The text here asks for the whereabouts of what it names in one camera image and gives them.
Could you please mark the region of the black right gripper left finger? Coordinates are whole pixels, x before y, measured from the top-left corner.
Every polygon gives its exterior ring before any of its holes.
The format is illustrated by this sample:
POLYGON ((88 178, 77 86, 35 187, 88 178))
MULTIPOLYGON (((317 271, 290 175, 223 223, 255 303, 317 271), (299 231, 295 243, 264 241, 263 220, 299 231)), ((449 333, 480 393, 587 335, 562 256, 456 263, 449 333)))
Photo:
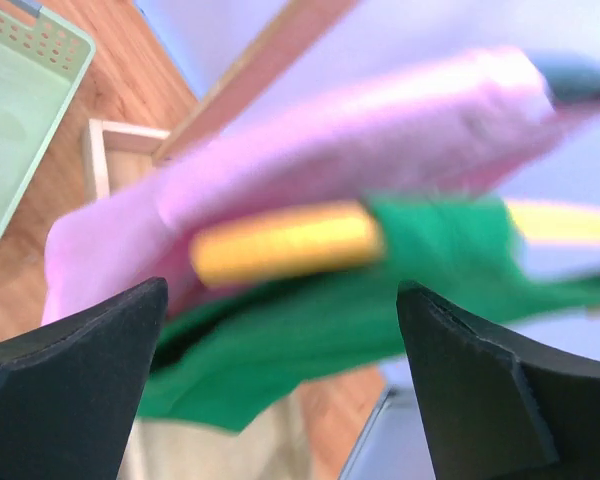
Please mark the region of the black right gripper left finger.
POLYGON ((0 479, 114 479, 166 316, 151 278, 0 342, 0 479))

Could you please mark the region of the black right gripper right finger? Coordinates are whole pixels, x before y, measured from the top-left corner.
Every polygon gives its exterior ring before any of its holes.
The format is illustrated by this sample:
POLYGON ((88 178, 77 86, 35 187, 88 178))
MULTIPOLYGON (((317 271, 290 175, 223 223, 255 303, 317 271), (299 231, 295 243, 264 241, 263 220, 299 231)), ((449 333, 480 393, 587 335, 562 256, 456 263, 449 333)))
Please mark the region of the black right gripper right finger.
POLYGON ((436 478, 600 479, 600 361, 420 285, 396 307, 436 478))

